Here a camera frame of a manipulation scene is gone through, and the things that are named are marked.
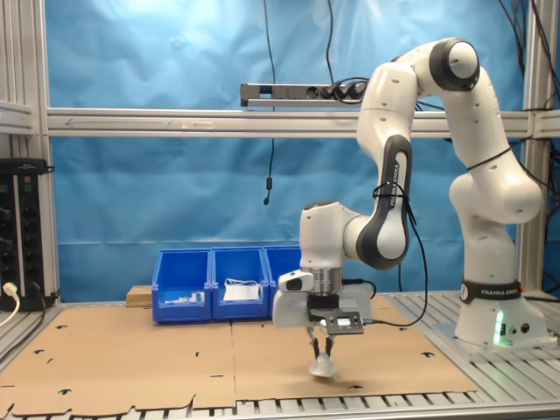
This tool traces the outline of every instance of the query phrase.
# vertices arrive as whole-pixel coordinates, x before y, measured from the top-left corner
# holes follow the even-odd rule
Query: white paper
[[[227,278],[224,284],[226,285],[224,301],[257,300],[260,298],[261,286],[255,280]]]

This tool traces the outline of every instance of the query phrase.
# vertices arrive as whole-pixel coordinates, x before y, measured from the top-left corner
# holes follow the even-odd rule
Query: blue fabric
[[[277,82],[328,82],[326,0],[268,0]],[[333,0],[335,79],[369,76],[422,43],[468,39],[505,110],[522,105],[513,33],[498,2]],[[239,109],[239,86],[270,82],[263,2],[47,0],[54,107]],[[123,299],[148,284],[168,248],[294,243],[312,200],[371,213],[377,169],[348,139],[277,139],[263,205],[269,139],[54,138],[60,281],[69,301]],[[456,290],[463,272],[451,182],[465,169],[440,139],[413,142],[411,202],[430,287]],[[350,262],[346,274],[396,290],[396,271]],[[424,287],[416,239],[402,267]]]

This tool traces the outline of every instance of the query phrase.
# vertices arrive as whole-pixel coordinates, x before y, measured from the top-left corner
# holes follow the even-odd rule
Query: black control panel
[[[20,296],[20,311],[41,311],[43,304],[32,284],[45,296],[45,269],[39,206],[39,173],[4,174],[0,162],[0,280],[14,283]],[[56,294],[45,296],[52,306]],[[0,290],[0,310],[11,311],[14,300]]]
[[[241,85],[243,107],[356,107],[366,90],[365,81],[332,85],[245,83]]]

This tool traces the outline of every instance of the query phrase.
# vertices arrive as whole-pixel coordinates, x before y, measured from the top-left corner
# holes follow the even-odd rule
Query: metal grating
[[[410,318],[424,306],[421,293],[385,295]],[[48,325],[65,307],[109,304],[63,304],[49,311]],[[560,317],[560,306],[535,303],[549,317]],[[433,292],[430,305],[418,327],[447,357],[476,382],[481,391],[416,395],[375,395],[341,398],[303,398],[292,400],[239,401],[234,408],[135,410],[107,420],[164,420],[209,417],[363,417],[363,418],[551,418],[560,414],[560,351],[534,350],[486,356],[484,360],[466,361],[449,343],[435,334],[440,324],[454,325],[459,317],[460,301],[456,292]],[[0,321],[8,314],[0,313]],[[39,319],[39,313],[21,313],[0,332],[0,355],[22,337]],[[15,420],[11,413],[6,419]],[[25,420],[90,420],[63,416],[30,416]]]

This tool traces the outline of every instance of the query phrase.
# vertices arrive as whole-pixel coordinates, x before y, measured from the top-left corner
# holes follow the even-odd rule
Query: blue plastic bin
[[[226,278],[255,280],[262,286],[256,300],[224,301]],[[212,318],[263,319],[269,309],[269,281],[262,248],[212,249]]]
[[[158,323],[204,322],[212,318],[210,249],[159,251],[151,285],[153,318]],[[202,292],[203,302],[166,303]]]
[[[299,270],[301,249],[296,246],[264,247],[265,261],[269,272],[269,316],[272,316],[274,295],[277,293],[278,278],[282,274]]]

